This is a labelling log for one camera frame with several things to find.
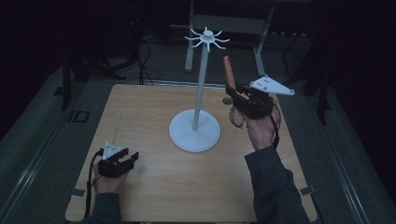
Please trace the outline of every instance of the dark floor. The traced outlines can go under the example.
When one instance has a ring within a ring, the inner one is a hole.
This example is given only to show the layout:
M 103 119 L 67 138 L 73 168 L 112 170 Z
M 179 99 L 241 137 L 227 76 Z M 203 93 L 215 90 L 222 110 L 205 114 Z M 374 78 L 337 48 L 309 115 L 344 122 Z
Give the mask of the dark floor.
M 155 81 L 197 82 L 201 51 L 198 48 L 194 52 L 192 71 L 186 73 L 187 42 L 180 38 L 184 34 L 176 33 L 166 44 L 156 35 L 145 38 L 149 48 L 143 46 L 140 57 L 145 59 L 149 55 L 145 77 L 150 77 L 154 85 L 158 83 Z M 266 73 L 279 82 L 289 78 L 283 61 L 289 42 L 290 38 L 283 35 L 270 35 L 262 53 Z M 300 37 L 287 52 L 290 70 L 299 66 L 309 46 L 309 41 Z M 210 52 L 205 82 L 225 83 L 224 55 L 230 57 L 237 81 L 249 83 L 257 79 L 252 49 L 226 47 Z M 120 71 L 119 75 L 127 77 L 126 81 L 104 77 L 94 70 L 91 72 L 88 83 L 73 80 L 72 102 L 63 112 L 60 111 L 62 98 L 53 95 L 62 85 L 62 70 L 50 76 L 2 139 L 0 189 L 3 193 L 0 204 L 12 208 L 1 211 L 2 215 L 9 212 L 7 223 L 66 222 L 64 212 L 69 198 L 64 192 L 73 188 L 78 179 L 111 88 L 116 83 L 138 83 L 140 67 L 134 65 Z M 146 79 L 145 84 L 152 83 Z M 322 125 L 317 116 L 318 94 L 305 96 L 302 92 L 304 84 L 305 80 L 302 80 L 290 86 L 295 89 L 295 96 L 279 95 L 278 99 L 306 181 L 318 189 L 313 197 L 323 223 L 395 223 L 396 209 L 334 90 L 329 89 L 327 99 L 332 110 L 326 111 L 327 125 Z M 67 122 L 72 110 L 89 111 L 88 122 Z M 34 159 L 39 163 L 29 164 Z M 29 167 L 35 167 L 37 173 L 25 180 L 23 188 L 13 191 L 23 177 L 21 174 Z

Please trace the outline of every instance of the wooden table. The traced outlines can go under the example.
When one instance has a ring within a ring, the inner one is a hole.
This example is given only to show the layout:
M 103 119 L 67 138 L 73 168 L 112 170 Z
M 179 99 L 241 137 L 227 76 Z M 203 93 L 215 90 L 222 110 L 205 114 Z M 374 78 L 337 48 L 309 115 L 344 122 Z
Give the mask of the wooden table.
M 128 147 L 130 154 L 140 153 L 120 193 L 123 220 L 256 221 L 244 159 L 253 147 L 247 129 L 235 128 L 229 121 L 230 106 L 221 101 L 227 96 L 223 88 L 204 89 L 201 109 L 213 115 L 221 127 L 220 139 L 212 148 L 190 153 L 170 139 L 172 118 L 194 108 L 196 92 L 195 87 L 115 85 L 76 189 L 85 189 L 93 154 L 108 141 Z M 284 120 L 277 151 L 285 166 L 294 172 L 297 189 L 305 188 L 304 174 Z M 315 220 L 317 213 L 310 196 L 302 199 L 310 220 Z M 72 197 L 65 216 L 70 221 L 82 220 L 84 211 L 85 198 Z

